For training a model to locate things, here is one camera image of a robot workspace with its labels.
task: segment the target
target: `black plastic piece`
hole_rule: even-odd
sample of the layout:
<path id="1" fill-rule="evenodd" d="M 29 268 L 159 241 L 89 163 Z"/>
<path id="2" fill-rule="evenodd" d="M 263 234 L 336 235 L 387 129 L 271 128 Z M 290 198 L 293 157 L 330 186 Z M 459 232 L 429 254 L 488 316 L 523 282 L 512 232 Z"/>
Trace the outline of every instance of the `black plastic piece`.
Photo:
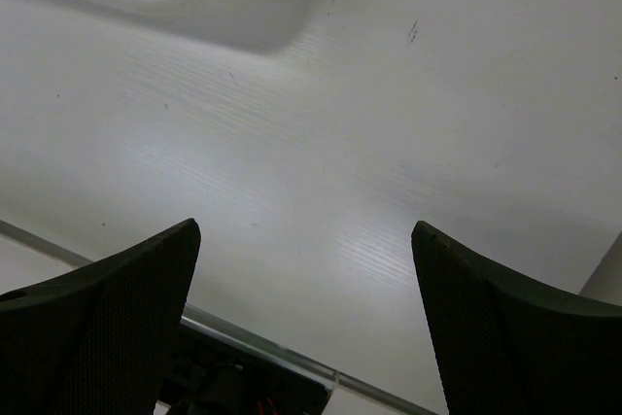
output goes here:
<path id="1" fill-rule="evenodd" d="M 255 415 L 260 413 L 260 403 L 265 415 L 320 415 L 328 403 L 324 385 L 186 325 L 180 325 L 173 349 L 159 395 L 168 405 L 181 403 L 190 410 L 198 400 L 211 401 L 229 410 L 213 412 L 219 415 Z"/>
<path id="2" fill-rule="evenodd" d="M 199 243 L 186 221 L 0 295 L 0 413 L 153 413 Z"/>
<path id="3" fill-rule="evenodd" d="M 622 413 L 622 307 L 541 284 L 426 223 L 412 246 L 452 415 Z"/>

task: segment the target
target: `perforated mesh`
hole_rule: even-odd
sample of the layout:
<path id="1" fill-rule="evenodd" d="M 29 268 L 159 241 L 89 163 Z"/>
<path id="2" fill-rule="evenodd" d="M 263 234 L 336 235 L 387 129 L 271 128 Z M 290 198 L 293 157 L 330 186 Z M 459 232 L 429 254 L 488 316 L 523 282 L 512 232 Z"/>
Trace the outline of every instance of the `perforated mesh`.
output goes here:
<path id="1" fill-rule="evenodd" d="M 52 413 L 153 413 L 198 248 L 180 240 L 164 240 L 105 282 Z"/>
<path id="2" fill-rule="evenodd" d="M 519 388 L 490 286 L 426 227 L 417 225 L 413 251 L 450 413 L 533 413 Z"/>

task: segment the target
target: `scratch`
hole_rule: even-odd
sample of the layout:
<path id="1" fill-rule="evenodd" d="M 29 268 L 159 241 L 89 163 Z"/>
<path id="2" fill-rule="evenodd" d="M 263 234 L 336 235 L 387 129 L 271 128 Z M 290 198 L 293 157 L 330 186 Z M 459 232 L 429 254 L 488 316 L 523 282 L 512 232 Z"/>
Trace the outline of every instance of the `scratch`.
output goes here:
<path id="1" fill-rule="evenodd" d="M 410 44 L 415 42 L 415 39 L 417 39 L 417 33 L 419 32 L 419 30 L 417 29 L 417 23 L 419 23 L 419 20 L 415 21 L 415 24 L 412 25 L 412 28 L 410 28 L 410 32 L 408 33 L 408 39 L 410 40 Z"/>
<path id="2" fill-rule="evenodd" d="M 235 80 L 235 76 L 233 76 L 233 73 L 231 73 L 230 70 L 229 70 L 229 76 L 231 77 L 231 79 L 233 80 L 233 82 L 235 83 L 236 86 L 240 86 L 240 84 L 237 83 L 237 80 Z"/>

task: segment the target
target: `metal strip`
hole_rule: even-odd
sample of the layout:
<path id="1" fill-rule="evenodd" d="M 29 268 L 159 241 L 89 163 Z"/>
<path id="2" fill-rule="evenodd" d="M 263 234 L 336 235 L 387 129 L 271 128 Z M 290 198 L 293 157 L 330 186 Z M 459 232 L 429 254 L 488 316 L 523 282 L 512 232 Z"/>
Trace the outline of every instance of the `metal strip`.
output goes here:
<path id="1" fill-rule="evenodd" d="M 75 268 L 83 267 L 93 262 L 91 259 L 78 255 L 45 238 L 1 220 L 0 235 Z M 315 362 L 308 357 L 282 347 L 260 335 L 240 328 L 239 326 L 194 306 L 186 305 L 184 315 L 182 316 L 182 323 L 210 337 L 214 337 L 227 345 L 231 345 L 232 347 L 248 352 L 256 357 L 278 364 L 283 368 L 318 381 L 329 389 L 334 389 L 336 385 L 339 385 L 364 398 L 369 398 L 408 415 L 436 415 L 417 404 L 403 398 L 398 398 L 360 379 L 332 369 L 325 364 Z"/>

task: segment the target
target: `dark mark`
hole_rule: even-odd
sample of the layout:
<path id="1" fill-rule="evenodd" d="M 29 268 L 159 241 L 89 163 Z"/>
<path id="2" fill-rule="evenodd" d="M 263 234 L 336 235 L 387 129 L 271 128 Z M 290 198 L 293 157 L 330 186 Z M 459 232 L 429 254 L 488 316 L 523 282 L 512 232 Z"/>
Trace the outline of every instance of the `dark mark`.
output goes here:
<path id="1" fill-rule="evenodd" d="M 233 74 L 231 72 L 229 72 L 229 76 L 231 77 L 231 79 L 233 80 L 233 82 L 235 83 L 236 86 L 240 86 L 240 84 L 237 83 L 237 80 L 235 80 L 235 77 L 233 76 Z"/>
<path id="2" fill-rule="evenodd" d="M 419 30 L 417 29 L 417 23 L 419 22 L 419 20 L 415 21 L 415 24 L 412 25 L 412 28 L 410 28 L 410 32 L 408 33 L 408 39 L 410 40 L 410 44 L 415 42 L 415 39 L 417 39 L 417 33 L 419 32 Z"/>
<path id="3" fill-rule="evenodd" d="M 335 1 L 335 0 L 330 0 L 330 3 L 328 4 L 328 6 L 329 6 L 329 7 L 332 7 L 332 6 L 334 5 L 334 1 Z"/>
<path id="4" fill-rule="evenodd" d="M 493 165 L 493 169 L 499 169 L 503 165 L 506 159 L 507 159 L 507 156 L 504 156 L 501 159 L 499 159 L 497 162 L 495 162 L 495 164 Z"/>

